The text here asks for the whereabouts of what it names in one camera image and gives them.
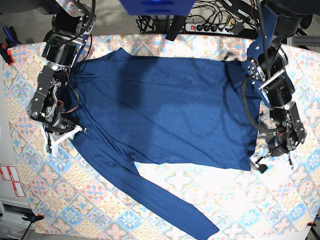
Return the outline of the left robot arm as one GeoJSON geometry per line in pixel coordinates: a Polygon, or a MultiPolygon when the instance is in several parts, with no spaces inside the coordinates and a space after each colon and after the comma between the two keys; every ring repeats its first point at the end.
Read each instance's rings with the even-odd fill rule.
{"type": "Polygon", "coordinates": [[[297,104],[292,99],[295,87],[286,73],[289,59],[281,42],[297,32],[304,17],[317,14],[320,3],[316,0],[258,0],[256,7],[259,32],[247,50],[244,62],[247,74],[241,83],[241,99],[249,122],[260,133],[274,134],[267,145],[268,153],[250,158],[252,168],[264,173],[268,166],[263,160],[289,154],[303,144],[307,136],[297,104]],[[248,81],[268,106],[275,128],[267,128],[252,118],[245,95],[248,81]]]}

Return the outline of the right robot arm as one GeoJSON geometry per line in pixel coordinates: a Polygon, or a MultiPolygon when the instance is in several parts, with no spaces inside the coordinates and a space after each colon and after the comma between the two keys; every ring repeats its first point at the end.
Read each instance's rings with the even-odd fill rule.
{"type": "Polygon", "coordinates": [[[43,149],[55,156],[63,141],[72,140],[85,127],[66,118],[70,113],[59,99],[60,92],[70,85],[71,69],[76,65],[96,21],[96,1],[91,4],[79,0],[59,0],[58,12],[46,34],[42,57],[47,64],[37,77],[36,91],[29,102],[27,114],[40,123],[44,137],[43,149]]]}

